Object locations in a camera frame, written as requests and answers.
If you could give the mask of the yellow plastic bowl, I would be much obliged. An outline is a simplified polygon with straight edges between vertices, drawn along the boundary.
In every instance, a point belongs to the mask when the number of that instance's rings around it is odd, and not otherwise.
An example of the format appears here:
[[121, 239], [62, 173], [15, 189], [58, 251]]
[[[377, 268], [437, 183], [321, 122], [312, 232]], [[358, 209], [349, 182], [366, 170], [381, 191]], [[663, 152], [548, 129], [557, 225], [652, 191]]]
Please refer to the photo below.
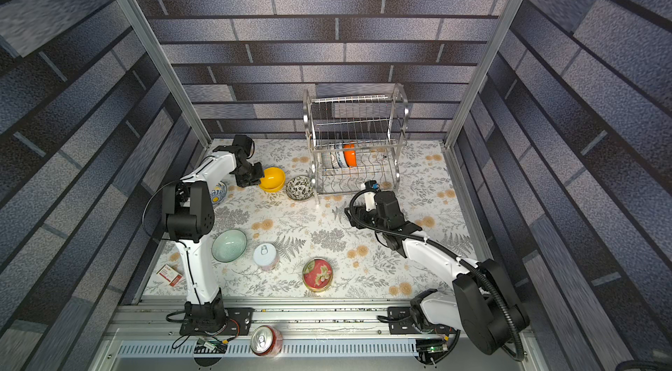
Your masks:
[[264, 170], [259, 187], [266, 193], [277, 193], [283, 189], [285, 180], [285, 172], [281, 168], [269, 167]]

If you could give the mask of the orange plastic bowl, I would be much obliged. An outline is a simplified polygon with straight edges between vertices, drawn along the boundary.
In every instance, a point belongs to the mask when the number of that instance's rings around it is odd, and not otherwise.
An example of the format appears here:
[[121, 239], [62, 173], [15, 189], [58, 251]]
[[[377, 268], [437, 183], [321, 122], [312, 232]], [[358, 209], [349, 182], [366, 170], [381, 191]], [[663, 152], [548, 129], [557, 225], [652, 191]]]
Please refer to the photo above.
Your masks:
[[346, 143], [343, 145], [343, 147], [346, 149], [344, 151], [344, 158], [346, 160], [346, 165], [348, 167], [355, 167], [357, 166], [357, 159], [356, 159], [356, 153], [355, 153], [355, 145], [352, 143]]

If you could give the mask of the white brown dotted bowl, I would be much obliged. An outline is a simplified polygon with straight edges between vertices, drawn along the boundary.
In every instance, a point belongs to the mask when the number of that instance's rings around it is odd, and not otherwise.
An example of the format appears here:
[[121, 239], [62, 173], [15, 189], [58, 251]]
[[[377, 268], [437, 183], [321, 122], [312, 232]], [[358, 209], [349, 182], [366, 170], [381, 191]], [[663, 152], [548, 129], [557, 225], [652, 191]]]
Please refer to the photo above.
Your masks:
[[338, 157], [333, 150], [330, 152], [330, 159], [331, 159], [332, 169], [337, 169], [337, 168], [340, 167], [339, 162], [338, 162]]

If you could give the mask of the blue white floral bowl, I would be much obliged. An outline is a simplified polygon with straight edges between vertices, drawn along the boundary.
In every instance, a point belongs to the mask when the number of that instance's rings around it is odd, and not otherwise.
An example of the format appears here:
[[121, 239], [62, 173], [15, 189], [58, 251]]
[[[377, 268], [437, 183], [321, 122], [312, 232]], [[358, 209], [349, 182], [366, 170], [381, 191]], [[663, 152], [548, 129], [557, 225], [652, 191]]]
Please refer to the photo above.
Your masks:
[[339, 168], [347, 168], [348, 165], [346, 164], [346, 159], [343, 155], [343, 151], [341, 150], [342, 146], [341, 145], [335, 145], [335, 148], [336, 148], [335, 155], [336, 155], [336, 158], [337, 158], [337, 161], [338, 161], [338, 164], [339, 164]]

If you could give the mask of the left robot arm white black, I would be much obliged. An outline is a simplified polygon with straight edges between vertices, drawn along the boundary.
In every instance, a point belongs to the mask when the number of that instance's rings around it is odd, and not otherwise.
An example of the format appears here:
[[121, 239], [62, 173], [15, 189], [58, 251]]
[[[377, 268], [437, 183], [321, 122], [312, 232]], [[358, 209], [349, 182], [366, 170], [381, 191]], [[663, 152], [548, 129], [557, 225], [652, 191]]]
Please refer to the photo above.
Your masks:
[[194, 171], [162, 189], [162, 224], [176, 243], [185, 268], [188, 320], [225, 319], [212, 265], [210, 233], [215, 210], [211, 192], [229, 175], [235, 177], [238, 187], [259, 185], [264, 169], [259, 162], [250, 163], [255, 148], [252, 138], [236, 135], [232, 145], [216, 147]]

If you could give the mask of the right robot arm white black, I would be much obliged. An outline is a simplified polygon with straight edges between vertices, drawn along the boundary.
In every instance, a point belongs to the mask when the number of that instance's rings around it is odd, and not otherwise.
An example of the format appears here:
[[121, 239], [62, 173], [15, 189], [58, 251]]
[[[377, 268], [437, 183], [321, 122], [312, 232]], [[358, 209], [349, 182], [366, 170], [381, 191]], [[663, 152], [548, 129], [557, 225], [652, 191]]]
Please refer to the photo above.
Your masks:
[[502, 350], [516, 362], [524, 360], [521, 331], [530, 325], [530, 317], [500, 264], [461, 257], [432, 239], [406, 220], [394, 192], [373, 183], [357, 192], [344, 212], [353, 227], [374, 232], [384, 247], [453, 288], [451, 293], [421, 292], [411, 300], [402, 323], [426, 334], [436, 327], [451, 328], [466, 334], [486, 355]]

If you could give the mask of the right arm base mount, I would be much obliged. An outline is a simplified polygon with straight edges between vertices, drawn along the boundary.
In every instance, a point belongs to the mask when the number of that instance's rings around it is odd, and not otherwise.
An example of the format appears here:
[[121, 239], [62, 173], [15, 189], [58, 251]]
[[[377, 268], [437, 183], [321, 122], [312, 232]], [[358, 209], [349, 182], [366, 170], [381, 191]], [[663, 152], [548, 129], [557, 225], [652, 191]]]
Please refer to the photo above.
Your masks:
[[424, 325], [421, 327], [411, 318], [409, 310], [409, 307], [390, 306], [381, 323], [388, 326], [388, 331], [392, 335], [449, 336], [457, 332], [456, 329], [446, 325]]

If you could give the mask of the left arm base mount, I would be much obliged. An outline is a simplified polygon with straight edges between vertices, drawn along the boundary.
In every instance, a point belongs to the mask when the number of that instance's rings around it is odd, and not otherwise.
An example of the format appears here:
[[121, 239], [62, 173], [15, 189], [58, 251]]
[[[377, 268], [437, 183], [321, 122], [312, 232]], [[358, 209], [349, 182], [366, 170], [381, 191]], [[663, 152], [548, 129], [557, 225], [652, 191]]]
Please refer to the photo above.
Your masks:
[[190, 306], [180, 327], [181, 336], [247, 336], [252, 308]]

